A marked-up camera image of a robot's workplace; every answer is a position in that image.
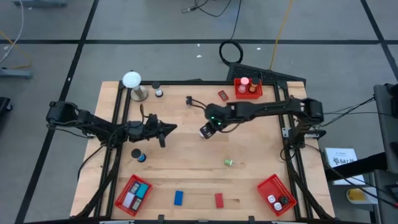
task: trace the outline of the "blue block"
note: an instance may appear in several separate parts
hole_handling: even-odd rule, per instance
[[[141,184],[136,192],[136,196],[139,198],[144,198],[145,193],[148,190],[148,185],[146,184]]]
[[[182,192],[181,190],[175,191],[174,205],[182,205],[183,194],[184,194],[184,192]]]

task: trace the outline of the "red tray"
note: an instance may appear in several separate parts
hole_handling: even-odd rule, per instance
[[[248,89],[251,85],[252,78],[249,78],[249,84],[248,84]],[[239,86],[241,85],[241,79],[240,78],[235,78],[234,79],[234,85],[235,85],[235,96],[236,99],[258,99],[260,96],[262,96],[262,85],[261,85],[261,80],[260,84],[257,86],[256,91],[254,93],[249,92],[249,90],[246,90],[246,92],[241,93],[238,91]]]
[[[142,202],[140,204],[140,206],[138,207],[137,211],[133,211],[130,208],[126,208],[125,206],[123,206],[123,201],[126,198],[127,193],[129,192],[129,190],[131,189],[132,185],[138,182],[140,184],[144,183],[148,185],[148,190],[144,196],[144,198],[142,199]],[[144,202],[146,201],[146,198],[148,197],[149,193],[152,191],[153,187],[152,184],[146,182],[144,179],[140,178],[139,176],[133,174],[130,177],[129,182],[126,184],[126,186],[124,186],[123,191],[120,193],[118,199],[116,200],[116,202],[114,203],[116,207],[120,208],[121,210],[125,211],[126,213],[128,213],[129,215],[131,215],[132,217],[135,217],[138,213],[138,211],[142,208]]]
[[[282,181],[280,181],[276,174],[273,174],[272,176],[268,177],[268,179],[261,182],[261,184],[257,186],[257,190],[261,197],[266,201],[269,208],[278,217],[297,204],[297,201],[294,199],[293,195],[287,190],[285,185],[282,183]],[[278,198],[280,196],[286,196],[289,199],[289,203],[287,205],[283,205],[282,209],[277,211],[274,209],[274,203],[270,203],[267,199],[270,195],[273,195],[276,198],[276,202],[278,202]]]

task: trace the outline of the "wooden tabletop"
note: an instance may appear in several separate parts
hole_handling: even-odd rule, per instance
[[[294,97],[306,97],[302,82],[288,82],[288,87]],[[275,101],[273,87],[262,88],[263,96],[250,101]],[[204,104],[225,105],[217,93],[224,90],[230,97],[229,101],[238,101],[234,99],[233,86],[165,85],[162,86],[164,96],[161,98],[155,97],[151,87],[148,89],[149,96],[142,102],[144,113],[155,113],[163,122],[175,123],[178,128],[166,137],[165,148],[159,146],[157,139],[124,143],[115,199],[133,174],[152,183],[154,189],[136,217],[114,207],[113,219],[156,220],[159,214],[163,214],[166,220],[247,220],[250,215],[254,215],[256,220],[294,220],[293,209],[276,217],[256,190],[256,186],[272,174],[277,174],[290,188],[285,162],[279,156],[283,145],[277,116],[256,118],[231,133],[216,133],[206,140],[199,136],[199,129],[206,123],[203,110],[188,107],[185,97],[193,96]],[[118,82],[103,82],[96,116],[111,121],[117,91]],[[141,120],[139,103],[131,101],[127,120]],[[307,139],[306,143],[318,147],[316,140]],[[89,140],[85,157],[98,146],[98,140]],[[134,148],[147,155],[144,163],[131,157]],[[80,212],[98,189],[104,152],[101,151],[81,171],[71,215]],[[310,147],[301,152],[308,188],[326,212],[333,216],[320,154]],[[233,159],[235,165],[225,166],[225,159]],[[174,205],[176,190],[184,191],[182,206]],[[297,192],[301,213],[305,217],[299,188]],[[216,193],[223,193],[222,209],[215,207]],[[101,214],[104,214],[108,195],[109,192],[104,194]]]

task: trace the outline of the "gray floor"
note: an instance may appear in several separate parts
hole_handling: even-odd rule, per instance
[[[200,11],[181,14],[191,0],[101,0],[88,39],[226,39],[234,25],[238,1],[225,15]],[[79,39],[92,1],[71,0],[63,9],[25,10],[23,39]],[[218,12],[226,0],[210,2]],[[385,39],[398,39],[397,1],[368,1]],[[243,1],[237,39],[274,39],[288,1]],[[20,9],[0,2],[0,30],[15,38]],[[376,40],[360,1],[295,1],[283,39]],[[243,64],[267,68],[273,45],[244,44]],[[0,96],[12,98],[14,110],[0,135],[0,223],[15,220],[41,150],[48,104],[57,100],[76,45],[21,45],[34,59],[32,80],[0,80]],[[398,45],[389,46],[398,57]],[[227,59],[236,49],[226,47]],[[2,66],[23,63],[13,51]],[[85,45],[67,100],[94,111],[101,82],[120,80],[126,71],[138,71],[144,80],[225,80],[228,67],[218,56],[218,44]],[[373,85],[396,83],[380,45],[279,45],[273,70],[307,79],[308,96],[331,111],[360,103],[372,96]],[[359,111],[374,111],[368,104]],[[353,147],[359,158],[382,151],[377,116],[351,115],[326,128],[321,147]],[[84,139],[56,133],[26,221],[67,218],[76,189],[76,173],[83,160]],[[331,187],[336,216],[369,222],[369,214],[346,203],[343,191]]]

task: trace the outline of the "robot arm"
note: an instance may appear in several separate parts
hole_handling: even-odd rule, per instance
[[[187,105],[192,105],[192,100],[191,96],[187,96]],[[323,122],[322,104],[309,98],[304,100],[291,98],[272,103],[231,102],[227,103],[226,106],[210,103],[204,110],[208,122],[200,129],[200,132],[205,139],[212,137],[217,131],[221,133],[230,132],[224,131],[224,129],[231,124],[236,124],[235,127],[237,127],[241,123],[252,121],[261,116],[291,114],[296,116],[299,122],[296,127],[289,130],[289,142],[298,147],[303,147],[304,135],[311,126]]]
[[[138,142],[144,139],[158,138],[161,147],[165,147],[165,137],[176,127],[159,121],[156,114],[142,121],[128,121],[126,124],[113,124],[101,119],[87,110],[79,109],[75,104],[64,101],[52,101],[46,120],[49,127],[78,128],[86,136],[96,136],[102,144],[116,147],[129,140]]]

